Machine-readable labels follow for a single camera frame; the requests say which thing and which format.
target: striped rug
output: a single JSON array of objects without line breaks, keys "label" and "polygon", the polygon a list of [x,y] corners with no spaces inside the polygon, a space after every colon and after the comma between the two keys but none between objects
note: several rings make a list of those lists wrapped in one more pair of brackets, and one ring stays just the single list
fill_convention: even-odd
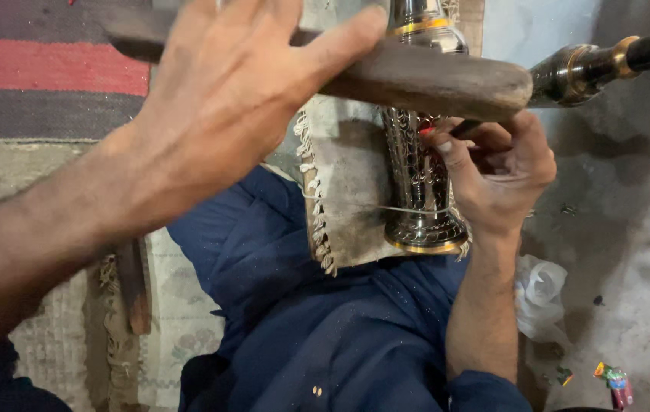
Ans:
[{"label": "striped rug", "polygon": [[100,139],[137,114],[150,67],[108,44],[105,6],[151,0],[0,0],[0,141]]}]

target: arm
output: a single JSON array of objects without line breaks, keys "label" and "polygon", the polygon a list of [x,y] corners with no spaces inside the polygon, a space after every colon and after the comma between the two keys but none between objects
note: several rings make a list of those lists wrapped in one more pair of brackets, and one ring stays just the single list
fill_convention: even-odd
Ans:
[{"label": "arm", "polygon": [[296,110],[385,30],[385,12],[372,6],[293,48],[301,12],[299,0],[235,0],[219,14],[212,0],[190,2],[137,118],[0,202],[0,339],[109,246],[241,179],[282,141]]},{"label": "arm", "polygon": [[556,174],[539,120],[527,111],[467,138],[432,136],[457,206],[473,230],[473,251],[447,325],[448,378],[488,372],[513,383],[518,360],[513,277],[523,219]]}]

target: plastic bag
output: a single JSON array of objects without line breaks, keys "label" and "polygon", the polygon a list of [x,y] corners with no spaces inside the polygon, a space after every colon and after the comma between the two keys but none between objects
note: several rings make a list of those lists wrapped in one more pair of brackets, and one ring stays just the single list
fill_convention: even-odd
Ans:
[{"label": "plastic bag", "polygon": [[555,263],[527,254],[516,258],[515,306],[518,329],[534,342],[571,347],[556,323],[563,319],[561,288],[567,271]]}]

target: metal vase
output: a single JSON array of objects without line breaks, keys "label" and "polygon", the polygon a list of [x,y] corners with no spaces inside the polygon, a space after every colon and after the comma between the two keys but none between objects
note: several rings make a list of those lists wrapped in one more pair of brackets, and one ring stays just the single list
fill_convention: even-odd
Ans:
[{"label": "metal vase", "polygon": [[[467,53],[467,43],[438,0],[392,0],[388,30],[401,42],[433,48],[439,53]],[[440,154],[422,145],[419,139],[419,132],[432,127],[439,117],[393,107],[382,107],[381,117],[391,155],[396,206],[429,212],[390,212],[385,238],[395,247],[413,253],[459,251],[467,241],[467,229],[447,211],[446,168]]]}]

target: red mark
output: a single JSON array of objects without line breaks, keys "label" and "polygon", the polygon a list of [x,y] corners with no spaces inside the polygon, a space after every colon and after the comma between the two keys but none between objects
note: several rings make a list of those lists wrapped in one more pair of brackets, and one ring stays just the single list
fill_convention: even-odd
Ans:
[{"label": "red mark", "polygon": [[0,40],[0,89],[147,96],[149,69],[149,64],[129,59],[111,45]]}]

